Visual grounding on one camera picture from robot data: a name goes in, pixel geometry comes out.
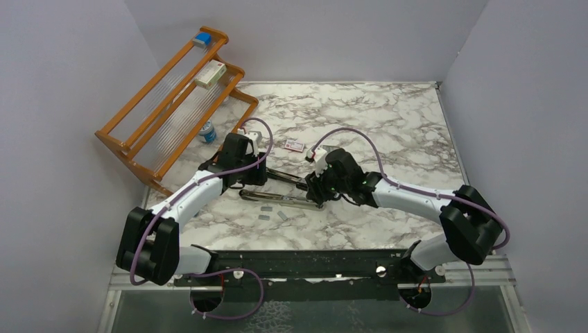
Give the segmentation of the red white staple box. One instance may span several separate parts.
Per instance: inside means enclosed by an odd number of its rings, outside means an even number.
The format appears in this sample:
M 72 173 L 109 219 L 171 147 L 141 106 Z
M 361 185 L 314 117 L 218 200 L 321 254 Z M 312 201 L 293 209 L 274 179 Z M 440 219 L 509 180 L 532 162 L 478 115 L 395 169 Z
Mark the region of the red white staple box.
M 303 153 L 304 152 L 304 147 L 305 147 L 305 144 L 304 143 L 297 142 L 297 141 L 292 140 L 292 139 L 287 139 L 286 142 L 285 142 L 285 144 L 284 144 L 284 148 L 286 150 L 295 151 L 295 152 L 298 152 L 298 153 Z

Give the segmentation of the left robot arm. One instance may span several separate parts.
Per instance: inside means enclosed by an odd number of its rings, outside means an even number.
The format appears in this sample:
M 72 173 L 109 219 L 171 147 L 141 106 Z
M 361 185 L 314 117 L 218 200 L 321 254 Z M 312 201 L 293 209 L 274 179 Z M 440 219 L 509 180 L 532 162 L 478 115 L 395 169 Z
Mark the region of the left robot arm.
M 258 132 L 230 133 L 221 149 L 203 162 L 179 190 L 149 209 L 129 212 L 116 254 L 116 266 L 144 282 L 166 284 L 174 275 L 192 274 L 200 284 L 215 281 L 215 254 L 198 245 L 181 246 L 183 227 L 208 203 L 236 183 L 267 181 L 265 152 Z

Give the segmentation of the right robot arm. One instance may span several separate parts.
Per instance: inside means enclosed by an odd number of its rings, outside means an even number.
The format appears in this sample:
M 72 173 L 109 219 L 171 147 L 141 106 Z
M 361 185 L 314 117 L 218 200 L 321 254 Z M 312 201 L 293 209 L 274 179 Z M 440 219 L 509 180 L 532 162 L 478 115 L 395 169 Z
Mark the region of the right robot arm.
M 442 227 L 441 235 L 416 241 L 402 255 L 400 273 L 409 282 L 448 262 L 482 264 L 504 230 L 485 199 L 469 185 L 447 191 L 388 182 L 381 172 L 364 172 L 343 148 L 309 149 L 306 160 L 315 164 L 305 178 L 306 197 L 319 205 L 344 196 L 356 205 L 401 210 Z

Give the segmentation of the silver staple strip tray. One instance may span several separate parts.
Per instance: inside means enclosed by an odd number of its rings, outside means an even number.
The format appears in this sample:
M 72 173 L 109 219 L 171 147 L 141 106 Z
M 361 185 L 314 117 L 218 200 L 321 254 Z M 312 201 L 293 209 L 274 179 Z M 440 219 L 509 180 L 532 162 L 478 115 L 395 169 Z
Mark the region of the silver staple strip tray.
M 330 153 L 334 150 L 339 149 L 339 146 L 332 146 L 332 145 L 322 145 L 321 148 L 325 150 L 327 153 Z

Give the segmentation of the black stapler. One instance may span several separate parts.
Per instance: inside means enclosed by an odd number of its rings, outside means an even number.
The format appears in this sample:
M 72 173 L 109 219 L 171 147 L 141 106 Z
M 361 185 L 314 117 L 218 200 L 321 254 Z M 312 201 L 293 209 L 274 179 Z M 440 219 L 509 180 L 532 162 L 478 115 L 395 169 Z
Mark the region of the black stapler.
M 308 190 L 308 185 L 306 183 L 306 180 L 304 178 L 299 177 L 299 176 L 294 176 L 292 174 L 285 173 L 283 171 L 278 171 L 276 169 L 271 169 L 271 168 L 266 169 L 266 175 L 268 176 L 269 179 L 278 180 L 281 182 L 288 183 L 290 185 L 295 185 L 296 188 L 298 188 L 302 191 Z

